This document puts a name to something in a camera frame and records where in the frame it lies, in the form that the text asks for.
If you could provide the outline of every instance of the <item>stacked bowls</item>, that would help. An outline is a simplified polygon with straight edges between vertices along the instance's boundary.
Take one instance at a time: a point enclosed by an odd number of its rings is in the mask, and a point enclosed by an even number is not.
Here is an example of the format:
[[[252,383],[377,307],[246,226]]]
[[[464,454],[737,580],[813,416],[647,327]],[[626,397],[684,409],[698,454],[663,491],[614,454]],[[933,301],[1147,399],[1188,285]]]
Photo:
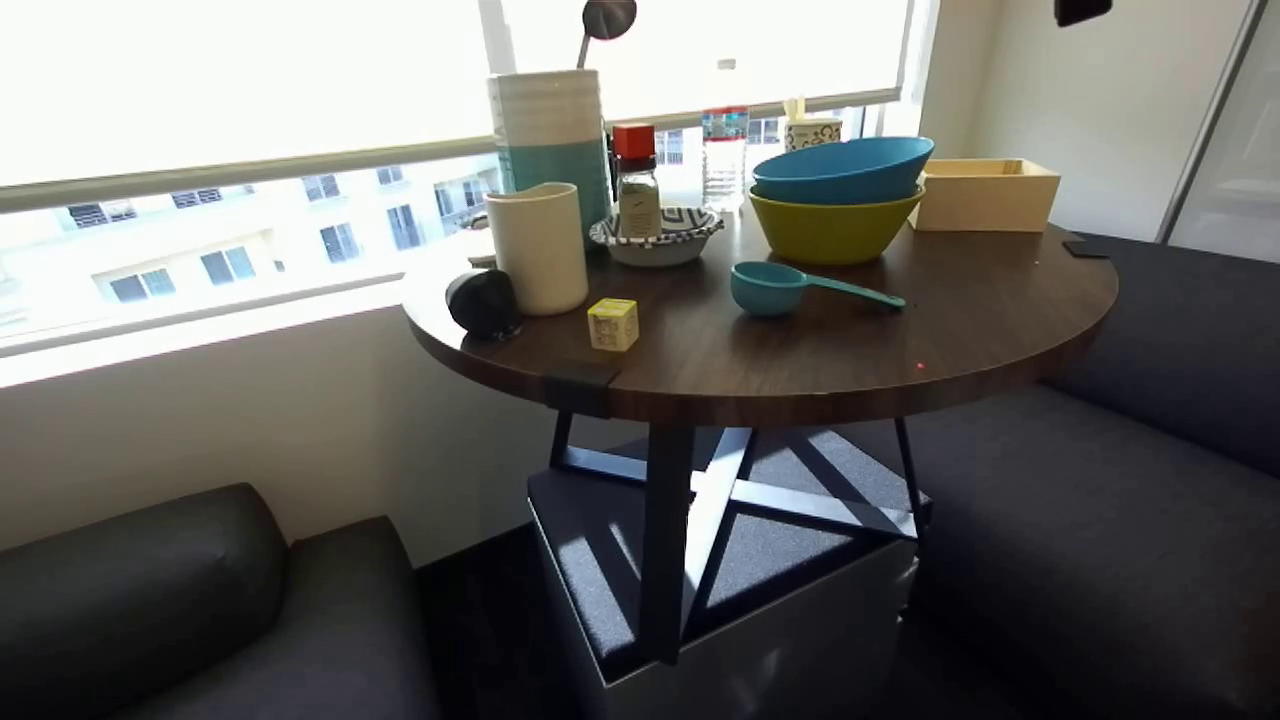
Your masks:
[[[795,265],[878,258],[921,205],[930,136],[860,136],[756,165],[754,206],[774,254]]]

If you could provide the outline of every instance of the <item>dark wooden tabletop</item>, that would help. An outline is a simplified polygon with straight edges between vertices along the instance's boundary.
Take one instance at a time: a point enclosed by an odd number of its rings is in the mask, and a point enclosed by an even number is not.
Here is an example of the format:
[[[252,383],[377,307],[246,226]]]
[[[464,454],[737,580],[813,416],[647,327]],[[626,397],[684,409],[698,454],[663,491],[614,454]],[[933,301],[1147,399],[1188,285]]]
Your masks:
[[[730,295],[737,258],[764,258],[731,219],[698,265],[620,268],[591,254],[576,311],[526,318],[504,343],[471,343],[446,307],[480,238],[442,238],[404,279],[419,343],[461,374],[569,411],[655,424],[839,424],[912,416],[1027,383],[1089,347],[1121,295],[1109,258],[1076,258],[1063,232],[948,237],[904,226],[878,265],[813,268],[908,295],[885,311],[807,291],[789,318],[754,318]],[[596,351],[589,305],[641,301],[641,343]]]

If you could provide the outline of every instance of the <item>sofa cushion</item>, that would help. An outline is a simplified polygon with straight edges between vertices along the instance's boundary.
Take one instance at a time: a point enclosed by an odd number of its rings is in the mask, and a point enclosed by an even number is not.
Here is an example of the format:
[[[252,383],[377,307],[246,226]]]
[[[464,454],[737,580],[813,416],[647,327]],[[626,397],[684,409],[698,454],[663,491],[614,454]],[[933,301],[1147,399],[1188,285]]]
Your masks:
[[[915,608],[1063,716],[1280,710],[1280,485],[1052,387],[908,420]],[[843,426],[901,465],[887,424]]]
[[[279,621],[132,716],[435,720],[426,616],[398,528],[381,516],[302,538]]]
[[[103,716],[258,640],[286,534],[250,488],[130,513],[0,556],[0,716]]]
[[[1052,383],[1280,474],[1280,265],[1089,238],[1121,305]]]

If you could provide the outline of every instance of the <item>white bowl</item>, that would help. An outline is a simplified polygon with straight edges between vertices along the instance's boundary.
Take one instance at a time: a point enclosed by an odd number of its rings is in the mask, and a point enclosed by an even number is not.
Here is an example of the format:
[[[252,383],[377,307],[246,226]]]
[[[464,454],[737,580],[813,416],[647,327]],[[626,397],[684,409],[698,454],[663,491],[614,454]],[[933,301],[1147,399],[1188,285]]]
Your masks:
[[[614,216],[591,225],[589,237],[591,243],[606,243],[617,265],[676,268],[676,265],[692,265],[719,226],[723,226],[723,216],[714,206],[663,206],[660,237],[647,237],[647,238],[617,237]]]

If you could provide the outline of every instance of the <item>yellow bowl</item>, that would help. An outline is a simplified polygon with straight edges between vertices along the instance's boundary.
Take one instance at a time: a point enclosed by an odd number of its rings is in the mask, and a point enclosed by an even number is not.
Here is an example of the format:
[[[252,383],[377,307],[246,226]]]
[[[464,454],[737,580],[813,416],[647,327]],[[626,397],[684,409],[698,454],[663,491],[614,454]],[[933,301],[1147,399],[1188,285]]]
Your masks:
[[[762,232],[782,258],[869,265],[908,225],[925,190],[885,205],[792,205],[754,190]]]

